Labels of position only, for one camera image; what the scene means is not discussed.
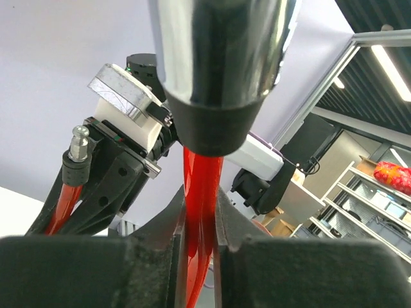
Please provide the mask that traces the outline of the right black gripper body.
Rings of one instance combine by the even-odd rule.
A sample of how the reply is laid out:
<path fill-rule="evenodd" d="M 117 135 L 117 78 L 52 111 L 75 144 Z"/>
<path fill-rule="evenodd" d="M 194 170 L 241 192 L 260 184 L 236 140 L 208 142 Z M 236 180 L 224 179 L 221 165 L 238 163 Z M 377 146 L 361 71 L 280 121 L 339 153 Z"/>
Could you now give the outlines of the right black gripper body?
<path fill-rule="evenodd" d="M 127 137 L 107 120 L 101 122 L 93 117 L 88 117 L 83 121 L 83 124 L 89 128 L 97 129 L 97 131 L 124 147 L 131 156 L 142 163 L 145 175 L 152 179 L 161 172 L 161 168 L 157 164 L 158 160 L 162 157 L 167 157 L 170 148 L 177 141 L 177 132 L 174 124 L 170 127 L 161 128 L 159 136 L 156 138 L 154 146 L 150 151 L 144 150 L 141 145 Z"/>

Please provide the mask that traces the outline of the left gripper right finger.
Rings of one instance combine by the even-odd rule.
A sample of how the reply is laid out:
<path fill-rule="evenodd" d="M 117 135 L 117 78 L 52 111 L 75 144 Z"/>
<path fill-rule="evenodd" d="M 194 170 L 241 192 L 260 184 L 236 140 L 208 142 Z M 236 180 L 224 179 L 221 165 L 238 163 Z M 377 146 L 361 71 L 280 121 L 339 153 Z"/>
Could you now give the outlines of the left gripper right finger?
<path fill-rule="evenodd" d="M 368 239 L 272 237 L 220 191 L 215 213 L 217 307 L 409 307 L 399 259 Z"/>

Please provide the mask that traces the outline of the red cable lock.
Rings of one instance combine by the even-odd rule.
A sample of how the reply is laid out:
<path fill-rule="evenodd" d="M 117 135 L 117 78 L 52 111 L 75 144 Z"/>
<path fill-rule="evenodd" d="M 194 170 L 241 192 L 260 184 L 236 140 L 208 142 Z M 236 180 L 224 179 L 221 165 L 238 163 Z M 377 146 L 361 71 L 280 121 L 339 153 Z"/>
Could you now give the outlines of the red cable lock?
<path fill-rule="evenodd" d="M 123 68 L 160 100 L 146 110 L 162 127 L 175 125 L 184 148 L 184 245 L 186 304 L 198 299 L 209 267 L 214 269 L 215 213 L 223 159 L 238 150 L 277 83 L 295 30 L 298 1 L 150 1 L 155 39 L 151 78 Z M 69 147 L 75 162 L 87 146 L 123 148 L 85 124 Z M 142 176 L 119 212 L 143 188 Z"/>

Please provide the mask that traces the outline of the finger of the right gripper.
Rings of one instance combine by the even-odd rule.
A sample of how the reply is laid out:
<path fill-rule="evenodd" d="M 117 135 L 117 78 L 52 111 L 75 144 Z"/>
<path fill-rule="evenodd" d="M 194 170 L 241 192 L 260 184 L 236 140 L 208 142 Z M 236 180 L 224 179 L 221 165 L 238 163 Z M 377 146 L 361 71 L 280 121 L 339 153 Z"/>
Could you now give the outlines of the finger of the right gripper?
<path fill-rule="evenodd" d="M 150 171 L 151 161 L 128 149 L 95 151 L 81 202 L 57 234 L 94 235 L 107 228 L 129 199 L 137 181 Z"/>
<path fill-rule="evenodd" d="M 44 202 L 44 205 L 29 227 L 26 235 L 44 234 L 98 234 L 106 229 L 105 220 L 97 221 L 96 218 L 84 215 L 87 221 L 79 225 L 79 229 L 69 227 L 68 222 L 79 223 L 74 219 L 73 210 L 79 210 L 76 206 L 84 207 L 90 202 L 93 189 L 97 188 L 96 179 L 90 177 L 97 172 L 97 158 L 100 155 L 103 142 L 91 142 L 87 146 L 87 158 L 81 162 L 75 162 L 70 157 L 70 151 L 62 154 L 62 166 L 56 180 Z"/>

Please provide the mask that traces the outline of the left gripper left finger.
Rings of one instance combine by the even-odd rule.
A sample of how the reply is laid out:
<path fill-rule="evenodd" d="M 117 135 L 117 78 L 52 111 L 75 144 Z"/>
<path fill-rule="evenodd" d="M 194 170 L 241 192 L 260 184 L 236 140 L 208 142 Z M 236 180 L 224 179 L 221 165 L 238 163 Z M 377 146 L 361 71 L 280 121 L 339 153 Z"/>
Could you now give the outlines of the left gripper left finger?
<path fill-rule="evenodd" d="M 1 189 L 1 306 L 184 307 L 183 199 L 127 237 L 26 235 L 41 202 Z"/>

